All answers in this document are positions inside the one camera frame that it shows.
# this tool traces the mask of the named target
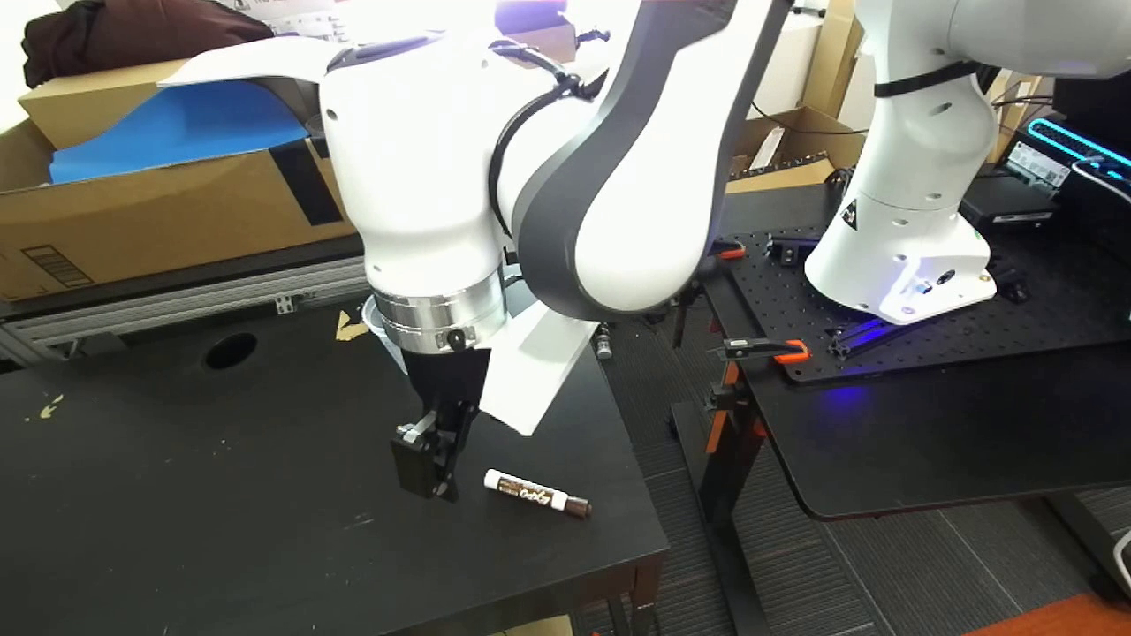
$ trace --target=wall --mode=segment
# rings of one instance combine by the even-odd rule
[[[0,11],[0,132],[24,121],[24,111],[14,102],[24,91],[24,26],[34,13],[59,11],[62,0],[2,0]]]

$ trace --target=white paper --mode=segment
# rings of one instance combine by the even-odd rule
[[[277,35],[346,42],[350,0],[220,0],[220,5],[269,26]]]
[[[492,339],[482,409],[520,436],[532,436],[555,402],[598,321],[575,321],[530,303]]]
[[[318,87],[340,42],[326,38],[256,38],[222,50],[205,50],[178,68],[178,74],[159,87],[208,87],[238,77],[293,77]]]

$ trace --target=black tabletop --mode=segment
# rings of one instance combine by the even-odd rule
[[[727,223],[748,234],[820,216],[823,193],[801,189],[730,197]],[[711,302],[727,337],[755,334],[736,288]],[[823,521],[1131,486],[1131,348],[842,381],[745,373],[800,502]]]
[[[231,337],[253,354],[208,368]],[[532,439],[482,421],[458,502],[424,502],[387,456],[407,381],[333,337],[299,313],[0,375],[0,632],[489,632],[668,549],[592,356]],[[592,518],[483,494],[489,467]]]

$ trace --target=blue light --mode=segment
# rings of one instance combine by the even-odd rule
[[[1121,164],[1121,165],[1127,165],[1131,169],[1131,161],[1124,161],[1121,151],[1112,151],[1112,149],[1106,149],[1106,144],[1096,144],[1093,137],[1080,137],[1080,135],[1075,135],[1075,132],[1068,132],[1068,127],[1060,127],[1060,124],[1053,124],[1053,121],[1033,121],[1029,124],[1029,135],[1033,137],[1038,137],[1038,143],[1047,143],[1047,144],[1053,144],[1058,151],[1064,151],[1064,155],[1071,155],[1075,164],[1089,164],[1089,161],[1111,161],[1111,164]]]
[[[895,334],[889,321],[869,319],[869,321],[843,328],[842,348],[853,354],[853,352],[862,352],[862,348],[883,339],[886,334]]]
[[[823,400],[823,409],[831,415],[853,415],[862,408],[867,392],[859,384],[838,384],[838,389],[826,389],[820,400]]]

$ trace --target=black cable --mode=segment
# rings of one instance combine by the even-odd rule
[[[980,70],[980,63],[946,63],[946,68],[935,68],[929,74],[914,74],[914,77],[900,77],[900,83],[875,83],[873,97],[875,99],[897,99],[897,97],[909,97],[909,91],[926,91],[933,87],[946,87],[946,83],[975,74],[975,70]]]
[[[820,11],[820,6],[790,6],[790,13],[813,13],[813,17],[823,17],[826,11]]]
[[[598,74],[592,83],[578,83],[575,74],[570,74],[566,68],[558,68],[550,57],[517,42],[517,38],[496,38],[492,50],[504,59],[524,59],[524,63],[532,63],[549,74],[555,74],[555,88],[532,97],[530,102],[524,102],[502,127],[496,149],[492,149],[492,161],[489,161],[489,205],[492,205],[492,216],[497,223],[497,229],[504,238],[511,238],[511,229],[504,225],[502,218],[502,197],[497,197],[497,176],[502,176],[502,161],[504,161],[504,149],[509,143],[520,135],[520,127],[542,115],[543,105],[558,102],[558,99],[592,99],[605,87],[609,74]]]
[[[1101,176],[1096,176],[1096,172],[1080,169],[1078,164],[1071,164],[1071,172],[1075,172],[1075,176],[1080,176],[1080,180],[1089,180],[1089,185],[1096,185],[1099,193],[1106,193],[1106,194],[1121,197],[1124,205],[1131,205],[1131,194],[1127,194],[1127,193],[1121,193],[1118,185],[1111,185],[1111,180],[1101,180]]]
[[[524,102],[524,111],[517,118],[509,118],[509,124],[502,127],[502,135],[497,135],[497,143],[492,149],[492,161],[489,161],[489,205],[492,205],[496,223],[497,223],[497,229],[504,238],[511,238],[504,218],[502,218],[502,202],[497,202],[497,176],[502,176],[504,149],[537,111],[558,102],[563,97],[570,97],[570,88],[555,87],[555,88],[542,91],[537,99]]]
[[[1018,105],[1018,102],[1053,102],[1053,97],[1018,97],[1018,99],[995,99],[995,102],[989,102],[989,105],[994,105],[994,111],[1002,111],[1002,105]],[[826,127],[826,132],[813,127],[813,132],[807,132],[807,127],[785,124],[780,118],[771,118],[771,115],[768,115],[763,105],[755,105],[755,102],[748,102],[748,111],[758,115],[763,121],[790,132],[790,135],[867,135],[867,127],[862,127],[862,132],[838,132],[838,127]]]
[[[578,31],[571,42],[584,45],[584,42],[609,42],[609,38],[612,38],[612,31],[591,28],[591,31]]]

